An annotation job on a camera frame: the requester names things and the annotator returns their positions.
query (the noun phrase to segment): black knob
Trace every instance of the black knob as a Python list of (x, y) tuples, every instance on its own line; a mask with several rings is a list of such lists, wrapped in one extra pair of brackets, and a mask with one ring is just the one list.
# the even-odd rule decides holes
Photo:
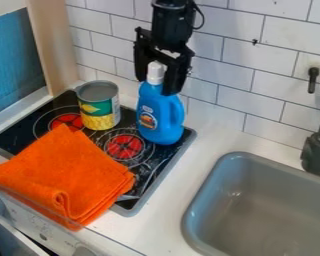
[(308, 70), (308, 75), (310, 76), (310, 82), (308, 85), (308, 93), (312, 94), (316, 91), (317, 77), (319, 76), (319, 68), (310, 68)]

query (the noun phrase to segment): blue detergent bottle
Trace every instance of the blue detergent bottle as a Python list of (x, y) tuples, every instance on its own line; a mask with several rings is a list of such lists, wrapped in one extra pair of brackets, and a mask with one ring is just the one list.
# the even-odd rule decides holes
[(171, 145), (183, 135), (185, 111), (177, 95), (161, 94), (164, 74), (164, 65), (149, 63), (147, 81), (142, 82), (139, 90), (137, 126), (146, 140)]

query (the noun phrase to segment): faucet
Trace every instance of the faucet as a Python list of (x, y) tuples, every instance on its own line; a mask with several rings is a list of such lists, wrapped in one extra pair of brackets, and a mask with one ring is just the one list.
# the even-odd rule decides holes
[[(318, 68), (311, 68), (309, 70), (310, 83), (309, 93), (314, 93), (316, 78), (319, 75)], [(300, 156), (302, 160), (302, 167), (305, 171), (320, 176), (320, 127), (318, 132), (308, 137), (305, 141), (303, 151)]]

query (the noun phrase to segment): countertop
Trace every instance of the countertop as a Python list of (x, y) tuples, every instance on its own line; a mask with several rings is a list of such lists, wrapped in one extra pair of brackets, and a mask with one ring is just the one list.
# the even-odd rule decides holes
[[(51, 98), (43, 88), (1, 112), (0, 131)], [(136, 106), (136, 98), (121, 94), (120, 100), (124, 106)], [(145, 255), (200, 255), (185, 242), (180, 230), (181, 218), (221, 156), (244, 151), (301, 170), (301, 151), (295, 148), (231, 130), (213, 121), (199, 123), (191, 118), (185, 125), (197, 131), (197, 138), (141, 211), (133, 217), (123, 217), (108, 211), (91, 223), (89, 229)]]

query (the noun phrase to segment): red burner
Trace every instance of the red burner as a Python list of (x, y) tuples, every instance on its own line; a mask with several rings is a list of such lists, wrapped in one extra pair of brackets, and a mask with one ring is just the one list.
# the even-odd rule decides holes
[(140, 154), (143, 143), (135, 135), (118, 135), (108, 142), (106, 149), (115, 159), (128, 160)]
[(78, 114), (65, 114), (53, 119), (50, 128), (53, 130), (61, 124), (66, 124), (71, 131), (76, 132), (83, 129), (82, 118)]

